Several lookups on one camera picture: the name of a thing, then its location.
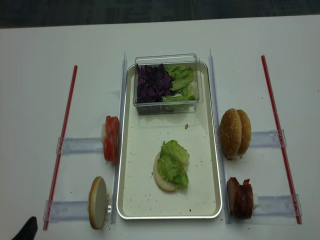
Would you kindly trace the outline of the green lettuce leaf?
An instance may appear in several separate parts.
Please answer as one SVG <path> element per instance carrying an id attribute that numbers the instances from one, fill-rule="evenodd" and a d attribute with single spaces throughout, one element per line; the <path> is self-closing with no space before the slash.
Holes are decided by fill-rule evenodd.
<path id="1" fill-rule="evenodd" d="M 157 163 L 158 172 L 165 181 L 174 184 L 177 189 L 186 190 L 189 184 L 189 159 L 188 151 L 176 140 L 164 141 Z"/>

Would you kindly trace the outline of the rear tomato slice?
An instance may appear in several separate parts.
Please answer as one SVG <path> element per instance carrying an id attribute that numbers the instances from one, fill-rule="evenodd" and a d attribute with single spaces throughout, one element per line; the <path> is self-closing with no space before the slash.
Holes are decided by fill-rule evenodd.
<path id="1" fill-rule="evenodd" d="M 117 137 L 119 132 L 119 119 L 117 116 L 107 115 L 105 119 L 105 135 L 106 137 Z"/>

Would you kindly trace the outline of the tomato slice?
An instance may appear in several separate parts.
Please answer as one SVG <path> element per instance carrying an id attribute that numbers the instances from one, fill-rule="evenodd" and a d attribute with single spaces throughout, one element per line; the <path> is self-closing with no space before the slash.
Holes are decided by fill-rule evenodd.
<path id="1" fill-rule="evenodd" d="M 116 164 L 118 162 L 118 148 L 117 141 L 113 139 L 112 135 L 106 136 L 103 141 L 103 155 L 107 162 Z"/>
<path id="2" fill-rule="evenodd" d="M 105 135 L 106 137 L 117 137 L 119 132 L 119 119 L 117 116 L 107 115 L 105 119 Z"/>

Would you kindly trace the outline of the front tomato slice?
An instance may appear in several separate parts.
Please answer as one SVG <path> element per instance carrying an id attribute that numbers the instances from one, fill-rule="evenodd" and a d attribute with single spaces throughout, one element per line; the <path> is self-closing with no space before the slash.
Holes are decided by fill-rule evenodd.
<path id="1" fill-rule="evenodd" d="M 116 164 L 118 162 L 118 148 L 117 141 L 113 139 L 112 135 L 106 136 L 103 141 L 103 155 L 107 162 Z"/>

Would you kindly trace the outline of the meat slice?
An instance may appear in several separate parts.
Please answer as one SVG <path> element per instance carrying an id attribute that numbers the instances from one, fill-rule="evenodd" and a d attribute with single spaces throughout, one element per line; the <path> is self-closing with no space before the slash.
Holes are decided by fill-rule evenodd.
<path id="1" fill-rule="evenodd" d="M 250 180 L 246 179 L 243 181 L 241 186 L 241 208 L 240 208 L 240 218 L 241 219 L 250 219 L 253 212 L 254 198 L 253 198 L 253 189 L 250 184 Z"/>
<path id="2" fill-rule="evenodd" d="M 230 215 L 235 217 L 238 213 L 240 199 L 240 184 L 235 177 L 230 177 L 226 184 Z"/>

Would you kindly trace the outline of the rear meat slice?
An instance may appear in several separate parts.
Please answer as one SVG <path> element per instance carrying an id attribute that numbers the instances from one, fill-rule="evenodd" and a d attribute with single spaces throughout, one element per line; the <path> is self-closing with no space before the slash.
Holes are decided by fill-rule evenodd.
<path id="1" fill-rule="evenodd" d="M 243 181 L 241 186 L 241 208 L 240 208 L 240 218 L 241 219 L 250 219 L 253 212 L 254 198 L 253 198 L 253 189 L 250 184 L 250 180 L 246 179 Z"/>

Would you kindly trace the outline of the clear plastic container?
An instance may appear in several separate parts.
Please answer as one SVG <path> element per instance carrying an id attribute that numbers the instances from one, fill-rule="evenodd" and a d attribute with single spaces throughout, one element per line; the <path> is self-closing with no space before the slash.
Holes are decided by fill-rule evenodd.
<path id="1" fill-rule="evenodd" d="M 137 57 L 134 70 L 133 105 L 140 115 L 194 112 L 203 101 L 194 53 Z"/>

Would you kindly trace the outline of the purple cabbage leaves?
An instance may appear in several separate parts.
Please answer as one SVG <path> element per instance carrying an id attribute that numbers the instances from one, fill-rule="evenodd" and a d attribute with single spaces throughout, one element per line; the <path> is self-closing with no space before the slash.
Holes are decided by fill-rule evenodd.
<path id="1" fill-rule="evenodd" d="M 163 64 L 145 65 L 136 64 L 138 74 L 136 103 L 161 102 L 163 97 L 173 96 L 173 79 L 166 71 Z"/>

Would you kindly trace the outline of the bottom bun on tray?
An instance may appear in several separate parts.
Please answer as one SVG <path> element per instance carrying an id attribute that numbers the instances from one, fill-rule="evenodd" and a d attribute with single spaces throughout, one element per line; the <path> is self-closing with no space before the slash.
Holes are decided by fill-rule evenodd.
<path id="1" fill-rule="evenodd" d="M 171 182 L 168 182 L 166 180 L 164 180 L 159 171 L 158 171 L 158 160 L 160 158 L 160 155 L 161 153 L 159 152 L 156 157 L 155 157 L 155 160 L 154 160 L 154 164 L 153 164 L 153 177 L 154 177 L 154 180 L 157 184 L 157 186 L 164 192 L 167 192 L 167 193 L 173 193 L 173 192 L 176 192 L 178 190 L 178 188 Z"/>

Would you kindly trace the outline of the front sesame bun top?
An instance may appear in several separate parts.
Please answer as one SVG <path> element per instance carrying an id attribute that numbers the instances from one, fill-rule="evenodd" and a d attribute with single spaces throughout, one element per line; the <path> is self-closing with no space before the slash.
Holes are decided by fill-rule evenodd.
<path id="1" fill-rule="evenodd" d="M 227 159 L 233 159 L 241 146 L 242 124 L 240 115 L 234 108 L 228 109 L 222 116 L 220 126 L 220 143 Z"/>

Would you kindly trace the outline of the rear sesame bun top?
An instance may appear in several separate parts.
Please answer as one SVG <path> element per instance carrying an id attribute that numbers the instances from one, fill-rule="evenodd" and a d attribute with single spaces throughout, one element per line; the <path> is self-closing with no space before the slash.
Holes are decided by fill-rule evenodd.
<path id="1" fill-rule="evenodd" d="M 237 155 L 241 158 L 250 146 L 252 129 L 250 118 L 247 113 L 241 109 L 238 109 L 237 112 L 241 121 L 241 143 Z"/>

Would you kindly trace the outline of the upright bun half left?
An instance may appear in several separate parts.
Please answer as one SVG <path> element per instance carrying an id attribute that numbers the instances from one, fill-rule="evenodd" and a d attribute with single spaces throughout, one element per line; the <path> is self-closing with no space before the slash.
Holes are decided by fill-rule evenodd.
<path id="1" fill-rule="evenodd" d="M 88 201 L 89 222 L 94 230 L 99 230 L 103 226 L 106 209 L 106 183 L 101 176 L 97 176 L 92 182 Z"/>

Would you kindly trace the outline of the right red strip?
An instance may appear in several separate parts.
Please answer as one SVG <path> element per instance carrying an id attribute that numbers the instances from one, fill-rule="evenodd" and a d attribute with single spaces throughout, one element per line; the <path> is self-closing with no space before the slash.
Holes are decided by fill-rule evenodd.
<path id="1" fill-rule="evenodd" d="M 267 85 L 267 89 L 268 89 L 268 94 L 269 94 L 269 98 L 270 98 L 270 102 L 271 102 L 272 112 L 273 112 L 275 125 L 276 125 L 276 129 L 277 129 L 277 135 L 278 135 L 278 139 L 280 141 L 282 158 L 283 158 L 287 181 L 288 181 L 288 186 L 289 186 L 289 190 L 290 190 L 290 194 L 291 194 L 291 198 L 292 198 L 296 223 L 298 225 L 301 225 L 302 224 L 302 214 L 300 211 L 298 197 L 297 197 L 297 194 L 295 191 L 295 186 L 294 186 L 294 182 L 293 182 L 293 178 L 292 178 L 292 173 L 291 173 L 290 164 L 289 164 L 289 160 L 288 160 L 288 154 L 287 154 L 286 145 L 285 145 L 285 136 L 283 134 L 280 119 L 278 116 L 278 111 L 277 111 L 273 88 L 272 88 L 270 75 L 269 75 L 269 71 L 268 71 L 267 61 L 266 61 L 266 57 L 264 55 L 262 55 L 260 58 L 261 58 L 261 62 L 262 62 L 262 67 L 263 67 L 266 85 Z"/>

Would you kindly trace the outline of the black object bottom left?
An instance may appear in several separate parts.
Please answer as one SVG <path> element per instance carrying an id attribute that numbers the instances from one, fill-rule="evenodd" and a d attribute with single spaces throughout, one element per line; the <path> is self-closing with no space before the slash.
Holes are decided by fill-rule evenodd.
<path id="1" fill-rule="evenodd" d="M 21 230 L 12 240 L 34 240 L 38 231 L 38 222 L 35 216 L 30 217 Z"/>

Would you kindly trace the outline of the right upper clear rail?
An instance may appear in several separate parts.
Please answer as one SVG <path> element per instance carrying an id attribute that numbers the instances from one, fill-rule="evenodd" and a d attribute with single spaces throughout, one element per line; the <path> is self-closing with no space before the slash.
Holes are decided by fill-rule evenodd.
<path id="1" fill-rule="evenodd" d="M 251 133 L 250 148 L 286 148 L 284 130 L 254 131 Z"/>

